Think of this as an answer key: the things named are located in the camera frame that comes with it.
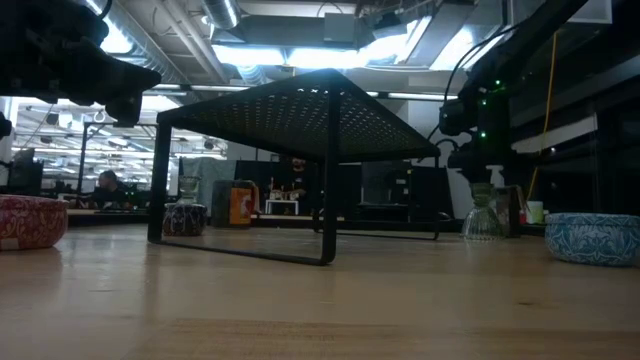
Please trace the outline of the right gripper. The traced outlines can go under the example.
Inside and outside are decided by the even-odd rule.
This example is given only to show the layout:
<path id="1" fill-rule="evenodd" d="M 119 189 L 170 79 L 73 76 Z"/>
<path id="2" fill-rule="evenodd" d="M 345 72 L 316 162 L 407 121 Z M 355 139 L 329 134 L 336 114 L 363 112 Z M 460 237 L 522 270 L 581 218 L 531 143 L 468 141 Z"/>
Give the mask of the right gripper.
<path id="1" fill-rule="evenodd" d="M 447 160 L 450 169 L 458 171 L 469 183 L 490 183 L 488 166 L 501 165 L 502 156 L 478 139 L 454 149 Z"/>

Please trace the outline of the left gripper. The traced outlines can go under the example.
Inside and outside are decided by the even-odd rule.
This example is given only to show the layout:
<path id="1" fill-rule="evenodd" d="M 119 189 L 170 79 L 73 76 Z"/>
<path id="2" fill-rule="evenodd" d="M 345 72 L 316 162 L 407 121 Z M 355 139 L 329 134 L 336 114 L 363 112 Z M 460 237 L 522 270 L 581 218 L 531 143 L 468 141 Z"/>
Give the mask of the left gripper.
<path id="1" fill-rule="evenodd" d="M 99 11 L 78 1 L 3 1 L 1 94 L 97 103 L 120 125 L 136 124 L 143 93 L 162 76 L 104 51 L 112 7 L 111 1 Z"/>

